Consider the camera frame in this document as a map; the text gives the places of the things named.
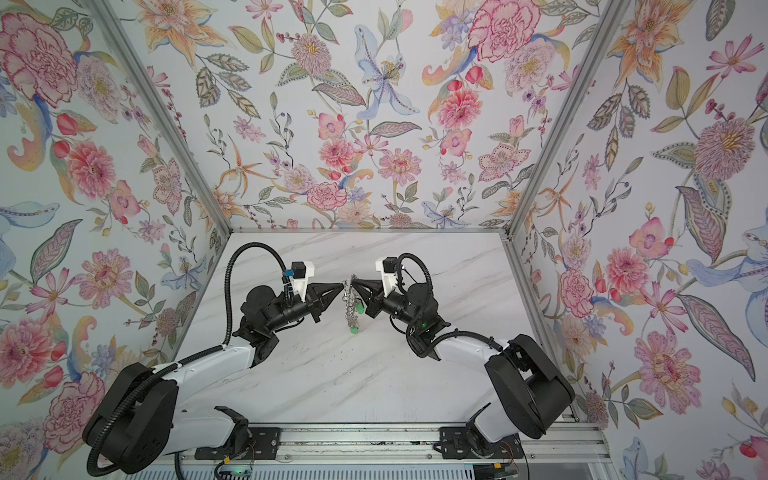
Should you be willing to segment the round metal key organizer disc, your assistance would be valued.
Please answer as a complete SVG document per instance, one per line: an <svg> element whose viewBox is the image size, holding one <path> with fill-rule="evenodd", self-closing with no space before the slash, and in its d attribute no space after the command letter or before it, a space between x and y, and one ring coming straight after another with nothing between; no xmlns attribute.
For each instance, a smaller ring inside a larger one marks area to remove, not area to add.
<svg viewBox="0 0 768 480"><path fill-rule="evenodd" d="M349 279L344 282L344 290L342 295L342 300L344 301L344 315L349 330L350 327L359 327L360 330L360 315L358 315L356 312L356 305L358 303L362 303L362 300L353 287L353 281L355 279L356 276L351 275Z"/></svg>

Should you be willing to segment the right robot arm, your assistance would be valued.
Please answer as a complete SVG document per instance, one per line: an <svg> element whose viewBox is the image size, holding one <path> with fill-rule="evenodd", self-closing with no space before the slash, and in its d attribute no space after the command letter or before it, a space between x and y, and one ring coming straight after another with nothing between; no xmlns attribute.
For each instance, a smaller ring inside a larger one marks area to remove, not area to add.
<svg viewBox="0 0 768 480"><path fill-rule="evenodd" d="M570 384L531 336L519 334L502 342L450 330L439 314L431 281L403 288L397 279L354 278L351 286L366 315L384 312L404 324L406 344L417 357L453 362L488 376L495 399L466 423L468 440L495 444L516 434L539 439L574 401Z"/></svg>

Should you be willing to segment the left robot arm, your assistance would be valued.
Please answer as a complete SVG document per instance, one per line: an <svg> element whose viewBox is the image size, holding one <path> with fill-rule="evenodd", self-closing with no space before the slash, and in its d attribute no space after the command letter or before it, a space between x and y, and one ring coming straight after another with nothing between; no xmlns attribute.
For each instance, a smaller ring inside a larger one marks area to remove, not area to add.
<svg viewBox="0 0 768 480"><path fill-rule="evenodd" d="M253 435L243 414L223 402L194 414L190 400L225 377L264 362L279 342L279 331L305 317L318 321L343 289L341 283L309 283L287 298L268 286L255 287L227 342L156 367L125 367L84 428L88 474L134 474L161 456L191 449L227 456L249 450Z"/></svg>

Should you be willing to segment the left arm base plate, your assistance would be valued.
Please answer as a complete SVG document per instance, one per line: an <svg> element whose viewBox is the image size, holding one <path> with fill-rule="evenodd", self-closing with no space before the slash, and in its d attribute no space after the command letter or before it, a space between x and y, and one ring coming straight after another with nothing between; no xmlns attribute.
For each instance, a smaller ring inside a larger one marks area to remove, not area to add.
<svg viewBox="0 0 768 480"><path fill-rule="evenodd" d="M225 459L275 460L282 429L279 427L249 427L240 430L219 447L203 447L195 450L195 460L223 461Z"/></svg>

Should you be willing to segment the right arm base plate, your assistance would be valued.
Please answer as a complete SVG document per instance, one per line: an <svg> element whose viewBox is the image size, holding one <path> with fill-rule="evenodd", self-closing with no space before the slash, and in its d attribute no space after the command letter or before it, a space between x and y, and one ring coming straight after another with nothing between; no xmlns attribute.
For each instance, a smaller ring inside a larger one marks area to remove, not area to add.
<svg viewBox="0 0 768 480"><path fill-rule="evenodd" d="M438 440L432 445L432 448L444 460L507 461L524 457L518 440L519 436L513 434L492 443L467 426L443 426L438 429Z"/></svg>

